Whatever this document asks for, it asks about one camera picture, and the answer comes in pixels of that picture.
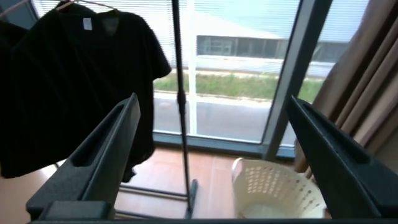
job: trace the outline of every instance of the rack base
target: rack base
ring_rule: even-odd
[[[180,193],[175,193],[175,192],[168,192],[168,191],[163,191],[163,190],[154,190],[154,189],[146,189],[142,187],[132,187],[128,186],[126,184],[121,184],[120,189],[128,189],[128,190],[133,190],[137,193],[139,192],[145,192],[147,194],[155,194],[156,195],[161,195],[161,197],[180,197],[180,198],[188,198],[188,196],[191,198],[191,205],[187,206],[187,209],[185,211],[184,219],[192,219],[193,215],[193,208],[195,206],[195,199],[197,196],[197,191],[198,191],[198,181],[194,179],[191,183],[189,195],[187,194],[180,194]],[[134,213],[134,212],[127,212],[123,210],[116,210],[117,215],[122,215],[122,216],[127,216],[127,217],[132,217],[132,218],[143,218],[143,219],[167,219],[163,217],[157,217],[153,215],[145,215],[145,214],[140,214],[140,213]]]

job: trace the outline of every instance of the basket handle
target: basket handle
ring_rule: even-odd
[[[235,169],[236,169],[236,166],[238,166],[238,163],[241,160],[243,160],[243,158],[239,157],[239,158],[235,159],[235,161],[232,163],[232,183],[235,181],[235,178],[238,175],[238,174],[235,173],[236,172]]]

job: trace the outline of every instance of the clothes hanger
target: clothes hanger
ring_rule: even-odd
[[[98,6],[104,6],[104,7],[108,7],[110,9],[113,9],[115,11],[115,13],[118,13],[118,10],[116,8],[112,7],[112,6],[108,6],[108,5],[105,5],[105,4],[102,4],[102,3],[93,2],[93,1],[86,1],[86,0],[71,0],[68,3],[65,3],[64,5],[56,8],[56,10],[59,11],[59,10],[65,8],[65,7],[68,7],[69,5],[73,4],[74,2],[85,2],[85,3],[89,3],[89,4],[96,4]]]
[[[24,5],[25,3],[29,2],[30,0],[23,0],[20,1],[19,3],[9,7],[7,10],[5,10],[3,13],[0,14],[0,18],[2,18],[3,16],[9,14],[10,12],[16,10],[17,8],[21,7],[22,5]]]

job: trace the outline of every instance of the grass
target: grass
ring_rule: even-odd
[[[278,83],[277,75],[252,75],[239,77],[230,75],[196,75],[197,93],[248,97],[272,100]],[[304,80],[298,97],[312,102],[323,80],[308,78]],[[155,90],[177,91],[176,74],[170,74],[154,82]],[[189,90],[188,75],[184,75],[184,89]]]

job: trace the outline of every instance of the shirt sleeve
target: shirt sleeve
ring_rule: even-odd
[[[160,46],[159,41],[156,38],[154,31],[148,26],[145,22],[145,37],[146,37],[146,45],[149,55],[150,64],[152,67],[152,73],[154,80],[156,78],[162,78],[168,75],[172,68],[169,65],[169,62],[166,59],[166,56],[163,53],[162,47]]]

